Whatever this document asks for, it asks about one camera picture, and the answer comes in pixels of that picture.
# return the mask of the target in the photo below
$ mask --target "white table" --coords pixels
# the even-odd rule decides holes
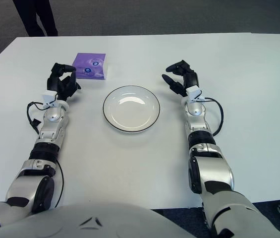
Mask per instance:
[[[181,97],[161,78],[182,59],[198,73],[203,94],[224,108],[215,140],[234,172],[235,190],[252,202],[280,199],[280,35],[241,33],[15,39],[0,54],[0,201],[36,140],[27,103],[42,100],[53,64],[72,64],[78,52],[107,53],[108,78],[78,79],[82,90],[67,100],[61,204],[201,205],[188,187]],[[143,133],[119,132],[103,116],[106,95],[130,84],[149,89],[161,104],[158,121]],[[213,103],[207,109],[214,131],[219,110]],[[42,113],[33,116],[41,119]],[[59,171],[54,179],[52,205],[60,191]]]

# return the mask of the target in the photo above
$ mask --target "purple box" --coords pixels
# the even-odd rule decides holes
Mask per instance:
[[[106,79],[106,54],[78,53],[72,66],[77,78]]]

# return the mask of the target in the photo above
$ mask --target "black trousers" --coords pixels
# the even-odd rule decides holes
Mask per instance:
[[[29,36],[45,36],[37,24],[36,14],[40,17],[48,36],[58,35],[49,0],[13,0],[13,2]]]

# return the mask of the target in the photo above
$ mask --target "robot forearm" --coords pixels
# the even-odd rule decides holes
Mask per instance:
[[[59,77],[68,71],[72,72],[71,76],[61,81]],[[58,152],[68,124],[66,111],[69,105],[64,100],[77,89],[80,86],[76,83],[75,68],[56,63],[48,79],[48,90],[43,95],[43,110],[46,110],[43,126],[29,159],[23,163],[11,184],[5,202],[0,202],[0,227],[50,208],[54,194],[52,177],[55,175]],[[37,132],[36,126],[39,123],[38,120],[30,121]]]
[[[231,168],[205,120],[206,108],[202,104],[205,99],[201,97],[197,74],[183,60],[166,71],[184,79],[181,85],[162,75],[170,89],[183,96],[181,104],[189,144],[189,185],[203,200],[206,223],[213,236],[280,237],[280,232],[245,196],[233,191]],[[216,100],[211,101],[218,104],[223,122],[222,107]],[[222,122],[215,133],[220,131]]]

